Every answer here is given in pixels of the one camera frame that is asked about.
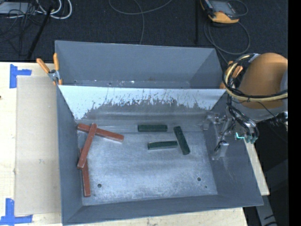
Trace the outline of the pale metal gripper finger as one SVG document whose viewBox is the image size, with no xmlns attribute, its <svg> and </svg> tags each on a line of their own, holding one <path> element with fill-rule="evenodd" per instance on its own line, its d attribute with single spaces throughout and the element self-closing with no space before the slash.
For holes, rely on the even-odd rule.
<svg viewBox="0 0 301 226">
<path fill-rule="evenodd" d="M 223 158 L 228 150 L 229 143 L 226 141 L 219 141 L 216 148 L 214 149 L 214 154 L 212 156 L 213 160 L 218 160 Z"/>
<path fill-rule="evenodd" d="M 202 124 L 202 129 L 209 129 L 210 124 L 216 125 L 224 123 L 224 118 L 217 113 L 207 113 Z"/>
</svg>

